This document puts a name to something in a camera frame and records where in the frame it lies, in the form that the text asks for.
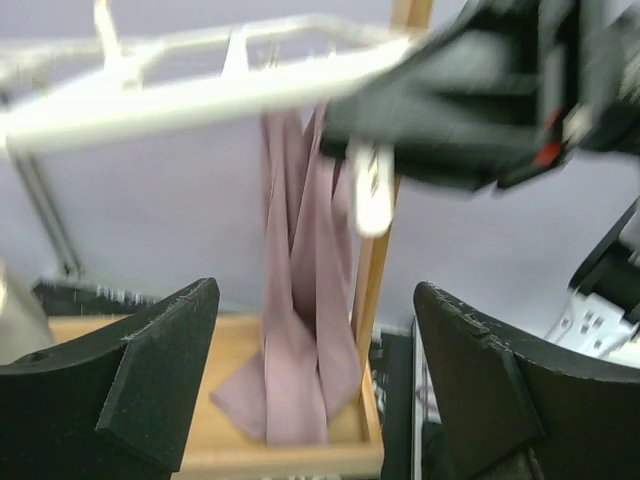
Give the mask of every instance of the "wooden board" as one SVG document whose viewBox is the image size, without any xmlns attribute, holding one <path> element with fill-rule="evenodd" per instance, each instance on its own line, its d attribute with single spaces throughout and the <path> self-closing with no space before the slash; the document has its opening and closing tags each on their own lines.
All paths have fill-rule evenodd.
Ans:
<svg viewBox="0 0 640 480">
<path fill-rule="evenodd" d="M 100 328 L 117 317 L 58 317 L 51 321 L 58 342 Z M 209 401 L 209 392 L 240 368 L 260 348 L 255 316 L 221 316 L 196 402 L 191 432 L 176 480 L 255 480 L 291 475 L 376 477 L 384 457 L 380 422 L 366 366 L 362 395 L 331 423 L 330 444 L 318 447 L 267 448 L 245 437 Z"/>
</svg>

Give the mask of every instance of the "mauve fabric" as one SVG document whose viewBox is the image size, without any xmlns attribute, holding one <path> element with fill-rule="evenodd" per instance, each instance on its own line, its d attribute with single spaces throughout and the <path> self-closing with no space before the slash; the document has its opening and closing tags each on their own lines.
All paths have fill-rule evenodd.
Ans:
<svg viewBox="0 0 640 480">
<path fill-rule="evenodd" d="M 324 108 L 262 118 L 266 292 L 262 351 L 211 394 L 268 445 L 326 443 L 362 379 L 349 327 L 352 246 L 346 171 L 318 152 Z"/>
</svg>

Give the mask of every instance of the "hanging cloth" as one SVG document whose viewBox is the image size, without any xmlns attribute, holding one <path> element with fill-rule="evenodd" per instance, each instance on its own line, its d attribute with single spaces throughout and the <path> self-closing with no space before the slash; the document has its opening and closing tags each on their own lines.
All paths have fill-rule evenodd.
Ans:
<svg viewBox="0 0 640 480">
<path fill-rule="evenodd" d="M 324 108 L 262 118 L 266 291 L 262 351 L 211 394 L 268 445 L 326 443 L 362 379 L 349 326 L 349 179 L 320 158 Z"/>
</svg>

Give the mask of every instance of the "white wall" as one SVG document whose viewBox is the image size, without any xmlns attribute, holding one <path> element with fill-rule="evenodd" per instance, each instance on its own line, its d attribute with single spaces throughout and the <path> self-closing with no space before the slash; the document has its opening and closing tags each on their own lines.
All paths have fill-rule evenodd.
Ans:
<svg viewBox="0 0 640 480">
<path fill-rule="evenodd" d="M 391 9 L 389 1 L 370 0 L 113 3 L 123 34 L 318 11 L 387 23 Z M 462 3 L 436 1 L 435 23 L 455 15 Z M 0 36 L 91 35 L 91 9 L 89 0 L 5 2 Z M 308 46 L 292 48 L 306 54 Z M 154 79 L 201 73 L 221 60 L 212 54 L 170 62 Z M 71 71 L 77 67 L 60 66 L 56 78 Z M 263 246 L 256 127 L 248 119 L 41 159 L 88 280 L 165 294 L 214 276 L 227 305 L 259 308 Z M 574 269 L 638 187 L 630 163 L 584 155 L 561 173 L 502 198 L 485 194 L 470 200 L 406 182 L 381 322 L 406 324 L 413 288 L 431 280 L 489 313 L 546 331 Z M 7 162 L 0 163 L 0 255 L 30 280 L 55 272 L 53 252 Z"/>
</svg>

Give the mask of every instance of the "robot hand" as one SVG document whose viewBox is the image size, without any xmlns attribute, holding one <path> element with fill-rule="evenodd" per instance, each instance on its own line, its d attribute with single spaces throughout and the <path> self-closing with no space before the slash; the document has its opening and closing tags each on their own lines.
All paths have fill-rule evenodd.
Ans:
<svg viewBox="0 0 640 480">
<path fill-rule="evenodd" d="M 400 65 L 329 104 L 321 151 L 394 145 L 396 173 L 476 191 L 562 165 L 572 147 L 640 153 L 640 21 L 601 0 L 480 0 Z"/>
</svg>

